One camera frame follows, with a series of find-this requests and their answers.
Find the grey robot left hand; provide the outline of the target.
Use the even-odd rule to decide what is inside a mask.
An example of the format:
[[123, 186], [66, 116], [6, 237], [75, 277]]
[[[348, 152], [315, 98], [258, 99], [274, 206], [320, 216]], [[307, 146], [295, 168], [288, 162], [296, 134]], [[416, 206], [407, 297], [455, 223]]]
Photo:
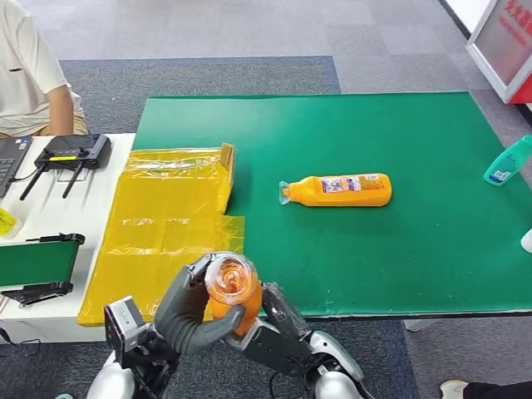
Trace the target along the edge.
[[204, 284], [211, 253], [183, 266], [166, 290], [155, 314], [155, 329], [173, 350], [189, 355], [235, 332], [245, 307], [231, 307], [221, 319], [203, 320], [209, 294]]

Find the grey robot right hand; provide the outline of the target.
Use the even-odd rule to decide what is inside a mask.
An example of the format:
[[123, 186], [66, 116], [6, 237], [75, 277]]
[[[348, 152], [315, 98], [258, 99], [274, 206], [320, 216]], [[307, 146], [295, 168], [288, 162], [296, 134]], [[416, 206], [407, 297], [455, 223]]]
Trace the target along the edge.
[[278, 283], [262, 283], [263, 310], [281, 335], [301, 340], [311, 332], [304, 317]]

